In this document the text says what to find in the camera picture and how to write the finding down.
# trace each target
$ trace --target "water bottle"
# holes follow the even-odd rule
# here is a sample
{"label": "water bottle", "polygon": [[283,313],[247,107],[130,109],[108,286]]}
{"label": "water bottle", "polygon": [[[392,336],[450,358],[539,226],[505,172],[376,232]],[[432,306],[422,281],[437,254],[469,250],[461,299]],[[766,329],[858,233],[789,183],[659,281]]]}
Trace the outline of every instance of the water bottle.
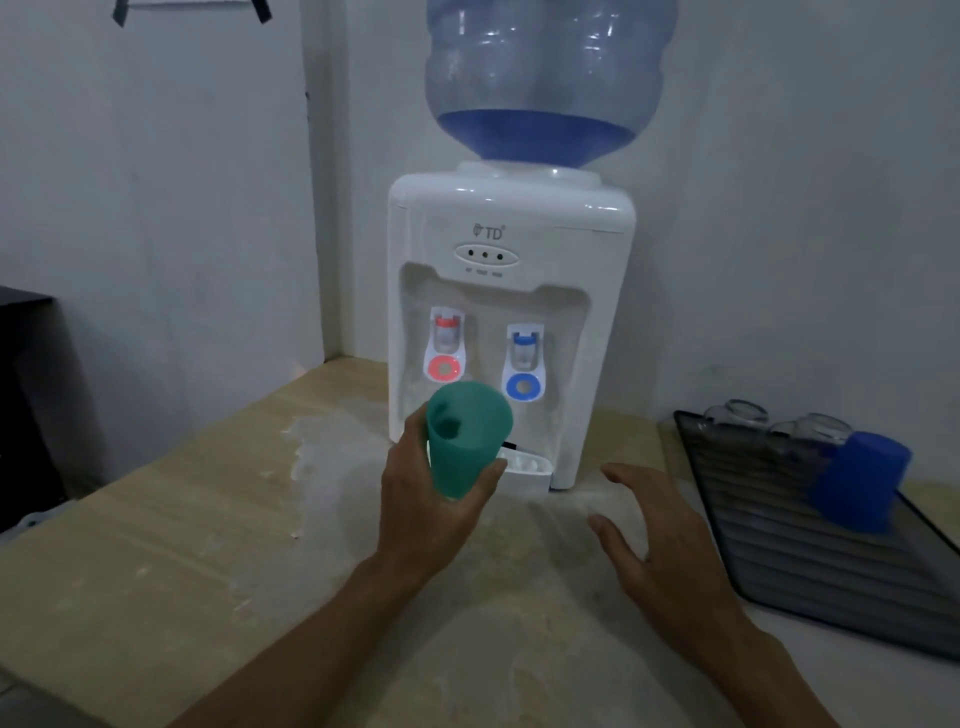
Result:
{"label": "water bottle", "polygon": [[675,0],[429,0],[426,98],[483,159],[581,167],[660,101]]}

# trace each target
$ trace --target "water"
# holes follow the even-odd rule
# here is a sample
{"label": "water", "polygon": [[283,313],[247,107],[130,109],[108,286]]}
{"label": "water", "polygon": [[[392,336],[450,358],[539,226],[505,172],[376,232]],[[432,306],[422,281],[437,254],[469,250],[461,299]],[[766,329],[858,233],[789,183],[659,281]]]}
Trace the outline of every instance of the water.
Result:
{"label": "water", "polygon": [[562,167],[582,167],[636,138],[629,129],[607,121],[549,111],[451,111],[437,123],[481,159]]}

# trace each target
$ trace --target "blue ring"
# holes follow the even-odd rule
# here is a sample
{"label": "blue ring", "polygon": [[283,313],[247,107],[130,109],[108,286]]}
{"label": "blue ring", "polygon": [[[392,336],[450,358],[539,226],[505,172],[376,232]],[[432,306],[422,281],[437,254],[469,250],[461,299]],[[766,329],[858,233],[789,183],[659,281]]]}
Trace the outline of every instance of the blue ring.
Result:
{"label": "blue ring", "polygon": [[[530,391],[527,392],[526,394],[523,394],[517,389],[517,386],[524,381],[530,383]],[[509,395],[510,399],[512,400],[517,400],[517,401],[535,400],[537,397],[540,396],[540,389],[542,389],[542,387],[540,386],[540,380],[533,375],[517,374],[507,379],[507,395]]]}

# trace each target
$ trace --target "red ring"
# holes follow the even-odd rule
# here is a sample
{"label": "red ring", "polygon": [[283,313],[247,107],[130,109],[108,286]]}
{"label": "red ring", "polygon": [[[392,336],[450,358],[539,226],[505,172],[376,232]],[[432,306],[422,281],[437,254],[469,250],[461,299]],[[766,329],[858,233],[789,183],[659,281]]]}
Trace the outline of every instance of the red ring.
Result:
{"label": "red ring", "polygon": [[[450,371],[446,374],[441,374],[440,371],[440,368],[443,366],[443,364],[447,364],[450,367]],[[430,363],[427,364],[426,371],[428,374],[430,374],[430,378],[434,381],[456,381],[458,378],[460,378],[460,362],[454,357],[442,353],[430,359]]]}

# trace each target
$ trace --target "black tape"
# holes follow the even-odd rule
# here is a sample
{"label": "black tape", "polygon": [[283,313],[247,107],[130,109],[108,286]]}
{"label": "black tape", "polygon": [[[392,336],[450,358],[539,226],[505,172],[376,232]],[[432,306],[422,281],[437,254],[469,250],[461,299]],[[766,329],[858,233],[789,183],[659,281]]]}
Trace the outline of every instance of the black tape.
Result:
{"label": "black tape", "polygon": [[[253,9],[256,10],[256,16],[259,18],[261,24],[266,23],[268,20],[273,20],[274,14],[271,12],[267,0],[252,0],[252,2]],[[127,22],[127,15],[129,13],[130,0],[117,0],[116,5],[113,6],[114,22],[123,28]]]}
{"label": "black tape", "polygon": [[256,10],[256,16],[260,18],[261,23],[265,23],[274,17],[274,14],[270,12],[270,6],[267,5],[267,0],[252,0],[252,1],[253,1],[253,9]]}
{"label": "black tape", "polygon": [[127,13],[130,11],[128,2],[129,0],[117,0],[117,4],[113,7],[113,20],[121,28],[127,22]]}

